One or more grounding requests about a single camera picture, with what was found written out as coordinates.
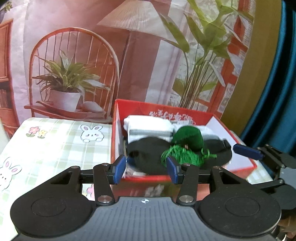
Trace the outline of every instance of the floor lamp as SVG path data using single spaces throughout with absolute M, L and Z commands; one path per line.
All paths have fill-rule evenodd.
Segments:
M 104 17 L 97 25 L 129 30 L 126 45 L 123 50 L 123 57 L 119 66 L 120 75 L 115 99 L 118 96 L 122 69 L 130 44 L 132 31 L 152 34 L 162 39 L 176 42 L 172 34 L 163 25 L 159 14 L 149 0 L 126 0 Z

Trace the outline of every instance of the flower print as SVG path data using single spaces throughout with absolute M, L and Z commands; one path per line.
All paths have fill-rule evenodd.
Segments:
M 38 126 L 31 127 L 30 130 L 29 130 L 29 133 L 36 134 L 38 131 L 40 131 Z
M 86 190 L 87 192 L 87 198 L 91 201 L 94 201 L 94 185 L 92 184 L 89 188 Z
M 34 137 L 35 134 L 40 131 L 39 127 L 36 126 L 36 127 L 31 127 L 30 130 L 29 130 L 29 133 L 26 134 L 27 137 Z
M 39 131 L 38 132 L 38 138 L 41 138 L 41 139 L 45 138 L 46 133 L 47 133 L 47 131 L 45 131 L 45 130 Z

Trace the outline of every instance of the bunny print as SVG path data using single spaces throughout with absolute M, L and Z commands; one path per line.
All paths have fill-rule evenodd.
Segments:
M 12 180 L 12 176 L 18 174 L 21 170 L 22 167 L 20 165 L 11 167 L 11 161 L 8 157 L 4 161 L 3 166 L 0 167 L 0 191 L 8 188 Z
M 89 126 L 82 125 L 80 128 L 83 131 L 80 139 L 84 143 L 88 143 L 90 141 L 101 142 L 104 138 L 103 133 L 100 131 L 103 128 L 102 126 L 94 126 L 91 129 Z

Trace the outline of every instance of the teal curtain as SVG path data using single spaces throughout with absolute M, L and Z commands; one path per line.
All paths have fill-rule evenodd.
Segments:
M 282 2 L 274 63 L 260 100 L 241 139 L 249 146 L 270 144 L 295 156 L 296 12 Z

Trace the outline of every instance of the tablecloth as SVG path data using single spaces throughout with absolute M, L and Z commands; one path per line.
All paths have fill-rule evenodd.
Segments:
M 71 166 L 92 169 L 110 163 L 111 125 L 82 121 L 29 118 L 22 123 L 0 155 L 0 174 L 12 177 L 7 183 L 0 176 L 0 240 L 10 241 L 16 234 L 10 219 L 12 203 L 24 193 Z M 252 184 L 271 181 L 260 162 L 248 177 Z M 83 195 L 92 199 L 90 185 Z

